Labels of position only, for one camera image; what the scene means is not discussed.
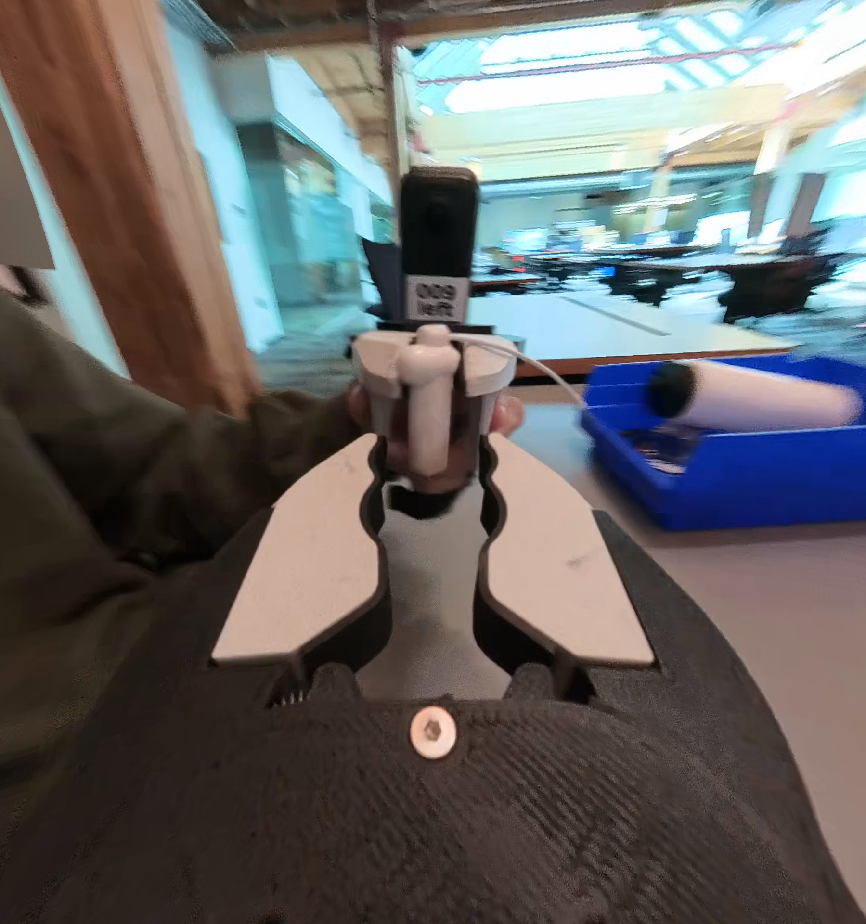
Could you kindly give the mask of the black office chair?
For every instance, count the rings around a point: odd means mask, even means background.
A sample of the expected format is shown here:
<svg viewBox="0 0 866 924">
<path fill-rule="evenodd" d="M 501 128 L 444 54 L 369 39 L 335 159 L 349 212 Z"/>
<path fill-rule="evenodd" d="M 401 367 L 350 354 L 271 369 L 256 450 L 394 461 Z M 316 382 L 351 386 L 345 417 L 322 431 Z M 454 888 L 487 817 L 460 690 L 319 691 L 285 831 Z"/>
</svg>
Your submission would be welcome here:
<svg viewBox="0 0 866 924">
<path fill-rule="evenodd" d="M 402 321 L 405 311 L 401 248 L 394 243 L 365 237 L 361 238 L 361 244 L 372 284 L 378 293 L 378 300 L 367 309 L 368 313 L 380 321 Z"/>
</svg>

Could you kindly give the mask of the person's left hand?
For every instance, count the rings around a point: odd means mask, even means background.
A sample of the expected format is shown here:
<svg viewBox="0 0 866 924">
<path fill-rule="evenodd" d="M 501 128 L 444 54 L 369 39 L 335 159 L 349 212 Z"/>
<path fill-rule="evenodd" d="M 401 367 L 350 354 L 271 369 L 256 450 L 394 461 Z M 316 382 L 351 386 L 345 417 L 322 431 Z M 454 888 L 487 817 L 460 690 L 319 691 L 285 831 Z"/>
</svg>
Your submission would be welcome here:
<svg viewBox="0 0 866 924">
<path fill-rule="evenodd" d="M 409 409 L 405 400 L 394 407 L 388 441 L 388 470 L 394 476 L 405 479 L 413 490 L 423 494 L 441 494 L 463 491 L 478 467 L 478 443 L 480 424 L 475 417 L 477 399 L 466 399 L 458 391 L 453 393 L 452 435 L 449 463 L 432 477 L 417 473 L 410 464 L 408 441 Z M 524 422 L 524 406 L 510 392 L 496 396 L 490 419 L 490 432 L 509 437 Z"/>
</svg>

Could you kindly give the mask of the wide wooden pillar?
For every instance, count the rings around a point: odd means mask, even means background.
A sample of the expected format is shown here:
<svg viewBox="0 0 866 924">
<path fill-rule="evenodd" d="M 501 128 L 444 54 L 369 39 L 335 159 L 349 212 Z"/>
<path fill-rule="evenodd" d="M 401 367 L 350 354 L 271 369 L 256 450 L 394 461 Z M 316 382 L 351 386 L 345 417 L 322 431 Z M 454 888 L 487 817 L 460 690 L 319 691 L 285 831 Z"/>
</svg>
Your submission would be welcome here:
<svg viewBox="0 0 866 924">
<path fill-rule="evenodd" d="M 157 2 L 0 2 L 0 77 L 140 386 L 244 415 L 261 389 Z"/>
</svg>

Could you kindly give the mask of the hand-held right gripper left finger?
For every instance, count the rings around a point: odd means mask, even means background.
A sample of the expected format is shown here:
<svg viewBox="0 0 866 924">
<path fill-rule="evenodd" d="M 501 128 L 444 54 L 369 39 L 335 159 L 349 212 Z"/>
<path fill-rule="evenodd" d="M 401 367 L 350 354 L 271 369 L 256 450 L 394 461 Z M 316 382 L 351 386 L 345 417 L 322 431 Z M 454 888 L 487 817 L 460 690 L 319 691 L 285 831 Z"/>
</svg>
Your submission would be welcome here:
<svg viewBox="0 0 866 924">
<path fill-rule="evenodd" d="M 381 590 L 367 503 L 384 442 L 363 435 L 274 503 L 212 651 L 219 666 L 300 662 Z"/>
</svg>

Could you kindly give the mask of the blue plastic bin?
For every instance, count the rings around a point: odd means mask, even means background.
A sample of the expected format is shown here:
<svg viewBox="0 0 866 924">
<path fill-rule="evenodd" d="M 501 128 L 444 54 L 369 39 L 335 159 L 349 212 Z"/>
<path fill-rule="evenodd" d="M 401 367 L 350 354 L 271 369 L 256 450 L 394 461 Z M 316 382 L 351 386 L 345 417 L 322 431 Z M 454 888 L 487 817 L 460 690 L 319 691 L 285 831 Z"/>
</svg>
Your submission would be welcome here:
<svg viewBox="0 0 866 924">
<path fill-rule="evenodd" d="M 853 389 L 862 417 L 844 428 L 705 433 L 683 471 L 656 468 L 632 436 L 662 423 L 646 402 L 659 361 L 597 367 L 581 427 L 610 477 L 666 529 L 706 530 L 866 521 L 866 367 L 827 357 L 731 357 L 722 366 Z"/>
</svg>

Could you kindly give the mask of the white cylinder with black cap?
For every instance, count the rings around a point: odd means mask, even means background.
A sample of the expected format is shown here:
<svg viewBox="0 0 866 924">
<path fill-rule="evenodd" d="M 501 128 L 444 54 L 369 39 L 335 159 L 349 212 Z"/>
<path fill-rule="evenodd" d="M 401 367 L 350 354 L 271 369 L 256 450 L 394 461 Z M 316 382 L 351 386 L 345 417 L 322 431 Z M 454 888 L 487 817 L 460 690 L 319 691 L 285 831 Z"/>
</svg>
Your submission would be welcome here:
<svg viewBox="0 0 866 924">
<path fill-rule="evenodd" d="M 645 400 L 667 422 L 719 433 L 838 429 L 864 412 L 851 388 L 702 359 L 662 363 Z"/>
</svg>

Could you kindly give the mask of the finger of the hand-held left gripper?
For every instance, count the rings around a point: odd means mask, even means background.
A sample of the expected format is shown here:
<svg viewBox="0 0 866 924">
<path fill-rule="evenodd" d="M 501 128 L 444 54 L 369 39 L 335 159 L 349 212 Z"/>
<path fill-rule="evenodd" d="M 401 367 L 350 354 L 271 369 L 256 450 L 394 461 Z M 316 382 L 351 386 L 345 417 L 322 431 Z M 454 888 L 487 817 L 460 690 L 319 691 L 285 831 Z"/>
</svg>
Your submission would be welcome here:
<svg viewBox="0 0 866 924">
<path fill-rule="evenodd" d="M 510 341 L 463 341 L 463 391 L 478 434 L 490 432 L 496 399 L 515 377 L 518 352 Z"/>
<path fill-rule="evenodd" d="M 413 334 L 360 334 L 350 344 L 351 363 L 369 395 L 371 430 L 392 438 L 407 392 L 399 373 L 399 356 L 414 342 Z"/>
</svg>

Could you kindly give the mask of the small dark item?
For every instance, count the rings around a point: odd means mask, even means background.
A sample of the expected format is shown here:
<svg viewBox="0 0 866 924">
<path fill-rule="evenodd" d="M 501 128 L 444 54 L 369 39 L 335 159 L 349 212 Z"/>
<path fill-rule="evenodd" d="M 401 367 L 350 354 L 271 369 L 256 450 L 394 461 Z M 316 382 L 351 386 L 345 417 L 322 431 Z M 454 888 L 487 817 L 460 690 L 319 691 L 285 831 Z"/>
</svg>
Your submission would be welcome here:
<svg viewBox="0 0 866 924">
<path fill-rule="evenodd" d="M 677 424 L 621 432 L 621 437 L 655 470 L 668 475 L 685 473 L 705 432 Z"/>
</svg>

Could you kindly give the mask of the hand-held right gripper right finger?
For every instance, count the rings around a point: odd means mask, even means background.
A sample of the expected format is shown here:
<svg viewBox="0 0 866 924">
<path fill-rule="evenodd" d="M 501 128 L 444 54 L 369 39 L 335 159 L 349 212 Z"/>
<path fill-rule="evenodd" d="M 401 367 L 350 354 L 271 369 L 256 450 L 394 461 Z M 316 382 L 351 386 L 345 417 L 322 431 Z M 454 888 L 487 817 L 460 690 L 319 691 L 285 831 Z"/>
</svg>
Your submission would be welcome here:
<svg viewBox="0 0 866 924">
<path fill-rule="evenodd" d="M 498 434 L 482 438 L 479 473 L 478 647 L 502 668 L 651 667 L 655 654 L 590 503 Z"/>
</svg>

